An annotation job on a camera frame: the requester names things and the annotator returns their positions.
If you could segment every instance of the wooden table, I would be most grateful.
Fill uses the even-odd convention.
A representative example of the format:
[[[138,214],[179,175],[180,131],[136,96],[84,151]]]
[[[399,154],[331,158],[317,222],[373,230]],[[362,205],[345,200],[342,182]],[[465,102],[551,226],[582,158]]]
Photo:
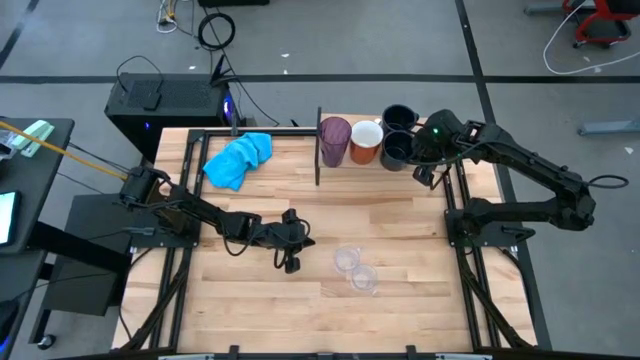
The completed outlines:
[[[322,118],[329,116],[351,123],[375,118]],[[160,142],[156,166],[175,182],[188,130],[165,129]],[[208,158],[231,140],[211,140]],[[404,352],[410,344],[420,352],[470,351],[460,276],[444,226],[443,188],[429,191],[412,179],[411,168],[389,172],[377,157],[359,166],[348,154],[339,168],[323,166],[316,186],[314,150],[314,137],[274,137],[273,157],[247,174],[240,191],[204,180],[202,198],[225,210],[256,212],[270,222],[295,208],[311,224],[317,245],[304,249],[302,269],[287,275],[273,267],[272,250],[250,248],[231,257],[215,230],[204,225],[192,257],[178,351],[227,352],[239,345],[245,353]],[[465,168],[472,196],[501,201],[492,165]],[[345,245],[360,247],[361,263],[377,270],[374,295],[354,290],[336,272],[334,252]],[[521,336],[535,343],[518,270],[497,249],[482,251],[493,300]],[[129,275],[122,313],[132,332],[156,303],[164,252],[152,251]],[[488,345],[484,315],[476,307]],[[169,323],[164,322],[161,344],[167,343]],[[113,346],[125,341],[119,325]]]

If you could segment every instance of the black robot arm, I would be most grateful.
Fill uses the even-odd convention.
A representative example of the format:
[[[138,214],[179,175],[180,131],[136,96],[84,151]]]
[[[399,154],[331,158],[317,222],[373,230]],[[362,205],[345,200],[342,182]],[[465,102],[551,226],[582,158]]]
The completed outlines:
[[[170,185],[169,196],[160,194],[160,186]],[[309,238],[309,223],[296,215],[295,209],[282,214],[282,222],[262,224],[262,217],[247,212],[228,212],[191,194],[184,186],[171,183],[162,171],[146,167],[132,169],[120,191],[120,200],[129,208],[146,208],[161,219],[162,225],[176,235],[183,235],[188,223],[195,219],[213,226],[222,235],[232,256],[242,254],[249,246],[275,249],[274,266],[284,266],[287,274],[300,269],[295,257],[303,248],[315,244]],[[227,242],[244,245],[237,253],[231,252]],[[278,252],[283,256],[278,261]]]
[[[549,222],[565,230],[584,230],[593,224],[595,201],[589,184],[568,171],[518,145],[511,135],[495,124],[468,121],[462,124],[449,110],[429,117],[413,140],[417,174],[430,174],[442,159],[471,159],[502,164],[550,189],[555,197],[547,201],[493,204],[472,198],[465,206],[458,227],[465,234],[478,235],[494,221]]]

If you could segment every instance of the blue towel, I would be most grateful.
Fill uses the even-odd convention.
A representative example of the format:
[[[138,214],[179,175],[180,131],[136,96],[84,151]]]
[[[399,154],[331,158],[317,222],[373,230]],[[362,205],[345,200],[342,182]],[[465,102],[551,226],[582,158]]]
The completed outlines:
[[[271,135],[247,133],[230,142],[204,166],[213,186],[238,191],[247,170],[271,158]]]

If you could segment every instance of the screen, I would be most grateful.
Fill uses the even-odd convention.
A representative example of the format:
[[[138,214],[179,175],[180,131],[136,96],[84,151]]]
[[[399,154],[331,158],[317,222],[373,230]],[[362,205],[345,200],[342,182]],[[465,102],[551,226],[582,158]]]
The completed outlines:
[[[16,193],[0,194],[0,245],[9,242]]]

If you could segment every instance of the gray floor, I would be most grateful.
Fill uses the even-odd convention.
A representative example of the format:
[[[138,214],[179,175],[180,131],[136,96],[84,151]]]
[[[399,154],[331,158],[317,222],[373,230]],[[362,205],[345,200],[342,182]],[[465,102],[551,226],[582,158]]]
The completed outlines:
[[[22,19],[27,0],[0,2],[0,44]],[[550,75],[541,52],[561,21],[559,16],[527,17],[521,0],[465,0],[481,65],[486,75]],[[164,72],[207,73],[209,56],[188,36],[155,30],[156,0],[41,0],[0,75],[114,75],[129,56],[148,56]],[[464,38],[452,1],[425,0],[272,0],[267,7],[226,8],[238,33],[228,53],[240,74],[455,74],[470,75]],[[189,29],[191,3],[179,2],[178,21]],[[202,18],[195,11],[196,25]],[[637,29],[640,22],[632,23]],[[610,61],[638,50],[640,36],[610,51],[574,50],[571,25],[551,47],[552,66],[570,70]],[[127,71],[151,72],[131,63]],[[640,75],[637,60],[585,75]],[[428,115],[441,108],[462,119],[482,119],[473,84],[449,83],[250,83],[247,89],[274,117],[311,125],[322,106],[327,112],[379,114],[403,103]],[[0,84],[0,114],[16,117],[70,117],[72,141],[123,165],[140,159],[134,147],[104,116],[110,85]],[[240,97],[237,90],[235,98]],[[582,122],[637,116],[640,85],[489,85],[498,124],[524,146],[585,178],[601,173],[629,177],[632,186],[593,190],[596,224],[581,233],[534,225],[529,241],[543,307],[555,349],[639,355],[640,246],[633,215],[639,199],[640,154],[636,135],[582,138]],[[241,108],[260,124],[268,122],[246,95]],[[635,149],[629,154],[625,147]],[[64,160],[61,173],[100,191],[119,184],[91,169]],[[513,175],[519,200],[549,195]],[[42,220],[64,227],[74,195],[89,190],[57,177]],[[116,313],[105,318],[56,313],[48,332],[59,342],[47,352],[24,344],[39,306],[39,292],[14,348],[14,359],[48,359],[109,349]]]

